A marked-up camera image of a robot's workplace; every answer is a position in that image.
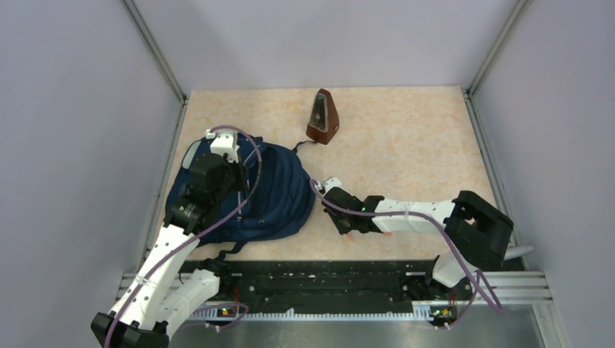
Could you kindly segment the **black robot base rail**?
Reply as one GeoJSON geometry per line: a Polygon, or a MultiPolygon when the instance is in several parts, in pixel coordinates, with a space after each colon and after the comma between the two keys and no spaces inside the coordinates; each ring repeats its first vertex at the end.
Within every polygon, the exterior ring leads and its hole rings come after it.
{"type": "Polygon", "coordinates": [[[241,302],[248,313],[410,314],[418,302],[446,307],[471,296],[467,280],[448,288],[432,279],[433,260],[224,261],[212,303],[241,302]]]}

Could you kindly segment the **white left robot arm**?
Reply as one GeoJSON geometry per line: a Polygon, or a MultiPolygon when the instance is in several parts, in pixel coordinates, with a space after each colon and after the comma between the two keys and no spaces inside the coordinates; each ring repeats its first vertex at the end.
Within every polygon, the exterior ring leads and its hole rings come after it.
{"type": "Polygon", "coordinates": [[[170,287],[200,239],[236,214],[221,218],[220,205],[246,186],[234,150],[194,158],[186,192],[171,204],[154,248],[120,300],[99,312],[91,330],[103,347],[167,347],[176,331],[206,299],[225,299],[230,277],[201,269],[176,291],[170,287]]]}

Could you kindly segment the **navy blue student backpack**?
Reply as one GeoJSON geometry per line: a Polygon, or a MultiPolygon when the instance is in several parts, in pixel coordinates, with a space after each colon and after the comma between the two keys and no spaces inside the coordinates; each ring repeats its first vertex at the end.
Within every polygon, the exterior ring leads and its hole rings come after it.
{"type": "MultiPolygon", "coordinates": [[[[234,243],[231,250],[221,251],[218,260],[236,254],[256,241],[270,241],[292,236],[310,217],[315,194],[310,176],[302,166],[296,149],[238,136],[238,155],[246,168],[248,189],[231,192],[220,205],[220,218],[232,210],[236,214],[214,231],[203,236],[199,245],[234,243]]],[[[210,152],[206,138],[195,141],[185,153],[165,204],[165,216],[172,203],[186,192],[189,167],[194,158],[210,152]]]]}

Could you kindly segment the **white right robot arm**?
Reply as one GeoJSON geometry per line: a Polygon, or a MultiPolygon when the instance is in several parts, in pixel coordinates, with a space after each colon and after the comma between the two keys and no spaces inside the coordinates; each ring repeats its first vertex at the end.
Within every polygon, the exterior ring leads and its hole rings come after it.
{"type": "Polygon", "coordinates": [[[327,185],[317,196],[340,234],[441,236],[449,250],[436,259],[425,279],[426,291],[435,299],[444,299],[478,270],[502,267],[514,227],[509,216],[473,191],[460,191],[449,200],[404,202],[384,196],[360,200],[340,186],[327,185]]]}

